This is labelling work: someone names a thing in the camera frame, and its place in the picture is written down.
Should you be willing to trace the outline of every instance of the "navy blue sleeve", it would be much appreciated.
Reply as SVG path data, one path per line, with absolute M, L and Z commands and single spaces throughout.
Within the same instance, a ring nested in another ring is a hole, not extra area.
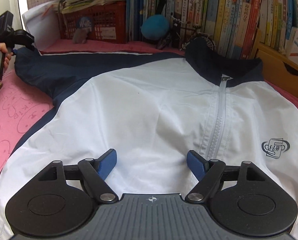
M 41 56 L 37 50 L 21 48 L 16 56 L 15 71 L 22 81 L 54 99 L 77 81 L 87 81 L 101 73 L 176 57 L 181 56 L 170 52 L 152 55 L 77 53 Z

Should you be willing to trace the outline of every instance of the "white jacket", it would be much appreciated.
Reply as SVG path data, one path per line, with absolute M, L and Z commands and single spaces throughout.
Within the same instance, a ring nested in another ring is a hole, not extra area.
M 55 108 L 28 131 L 0 174 L 0 240 L 12 236 L 8 200 L 42 168 L 98 158 L 110 148 L 118 162 L 106 182 L 119 196 L 186 195 L 197 183 L 186 164 L 195 150 L 227 165 L 252 161 L 298 205 L 298 110 L 261 71 L 260 59 L 228 60 L 200 39 L 185 58 L 20 50 L 16 73 L 52 96 Z M 292 235 L 298 239 L 298 218 Z

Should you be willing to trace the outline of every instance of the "zipper pull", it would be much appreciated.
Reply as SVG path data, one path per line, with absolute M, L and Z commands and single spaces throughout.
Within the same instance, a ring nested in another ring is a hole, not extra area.
M 230 77 L 221 77 L 221 81 L 227 81 L 228 79 L 231 79 Z

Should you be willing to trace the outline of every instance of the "camera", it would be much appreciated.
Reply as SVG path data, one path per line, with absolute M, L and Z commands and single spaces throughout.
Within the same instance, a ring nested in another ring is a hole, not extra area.
M 32 45 L 34 43 L 34 37 L 30 33 L 21 29 L 15 31 L 12 28 L 12 20 L 13 14 L 9 11 L 0 15 L 0 42 L 6 44 L 9 53 L 14 49 L 16 44 L 24 45 L 26 48 L 34 51 L 35 48 Z M 2 79 L 5 57 L 5 53 L 0 51 L 0 82 Z

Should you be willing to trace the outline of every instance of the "bed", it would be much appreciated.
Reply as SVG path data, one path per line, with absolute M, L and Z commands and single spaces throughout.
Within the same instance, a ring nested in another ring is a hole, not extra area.
M 58 40 L 41 54 L 63 54 L 69 52 L 115 52 L 159 53 L 152 45 L 143 42 L 111 44 L 102 41 L 88 41 L 87 44 L 72 44 L 69 40 Z M 170 49 L 172 52 L 183 52 Z M 298 98 L 271 84 L 281 95 L 298 108 Z M 10 70 L 3 77 L 0 89 L 0 172 L 20 138 L 47 111 L 52 108 L 52 100 L 45 93 L 31 87 Z

